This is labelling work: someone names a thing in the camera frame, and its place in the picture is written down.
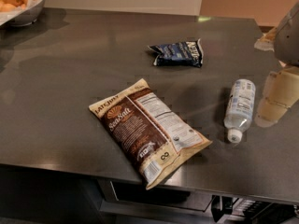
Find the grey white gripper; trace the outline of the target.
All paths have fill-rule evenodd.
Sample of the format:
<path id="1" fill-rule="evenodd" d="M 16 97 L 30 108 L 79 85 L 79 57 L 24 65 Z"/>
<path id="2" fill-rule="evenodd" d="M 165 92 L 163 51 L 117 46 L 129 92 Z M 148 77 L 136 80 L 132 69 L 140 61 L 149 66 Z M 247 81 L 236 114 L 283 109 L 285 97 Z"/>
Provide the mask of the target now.
<path id="1" fill-rule="evenodd" d="M 299 100 L 299 2 L 254 44 L 254 48 L 273 50 L 282 62 L 295 65 L 270 72 L 263 88 L 255 123 L 263 128 L 276 124 Z"/>

